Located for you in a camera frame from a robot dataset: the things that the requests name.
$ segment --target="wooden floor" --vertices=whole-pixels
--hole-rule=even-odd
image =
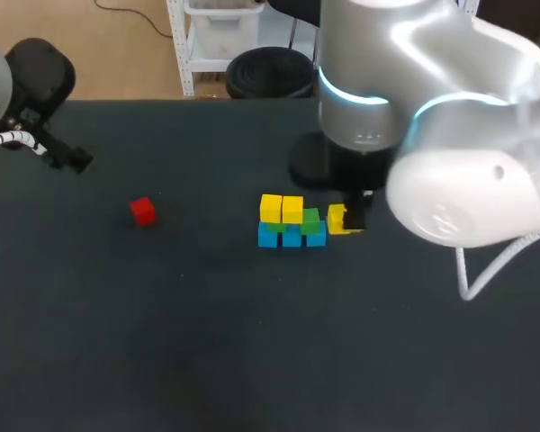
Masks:
[[[166,0],[99,0],[146,14],[170,34]],[[98,9],[94,0],[0,0],[0,50],[39,37],[76,68],[74,99],[180,99],[172,40],[134,13]]]

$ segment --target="green cube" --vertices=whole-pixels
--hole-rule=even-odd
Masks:
[[[268,229],[268,232],[280,232],[282,234],[286,232],[285,223],[267,223],[266,228]]]
[[[320,232],[320,212],[318,209],[304,209],[301,226],[303,236],[310,236]]]

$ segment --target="white cable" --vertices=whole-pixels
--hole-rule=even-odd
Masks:
[[[28,146],[38,156],[46,153],[46,148],[34,139],[34,137],[24,130],[11,130],[9,132],[0,133],[0,144],[6,142],[18,141],[25,146]]]
[[[528,246],[540,240],[540,233],[530,234],[512,242],[500,255],[498,255],[486,269],[476,278],[470,288],[468,288],[468,275],[466,273],[466,260],[464,249],[456,248],[456,267],[458,271],[458,290],[463,300],[470,302],[488,282],[504,268],[516,255],[526,249]]]

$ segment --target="yellow cube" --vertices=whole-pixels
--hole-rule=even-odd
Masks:
[[[304,214],[304,198],[301,196],[285,196],[282,202],[282,223],[302,224]]]
[[[260,221],[265,223],[280,223],[282,213],[282,196],[262,195],[260,201]]]
[[[353,232],[361,232],[362,229],[344,229],[344,204],[331,204],[328,207],[328,234],[330,236],[345,236]]]

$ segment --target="blue cube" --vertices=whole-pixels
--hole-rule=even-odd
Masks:
[[[278,248],[278,233],[270,232],[268,224],[264,222],[260,222],[260,225],[258,225],[258,247]]]
[[[320,221],[320,231],[316,234],[309,234],[306,236],[306,246],[309,248],[323,248],[326,246],[326,222],[324,220]]]
[[[286,225],[286,232],[282,235],[282,246],[284,248],[301,248],[302,232],[300,225]]]

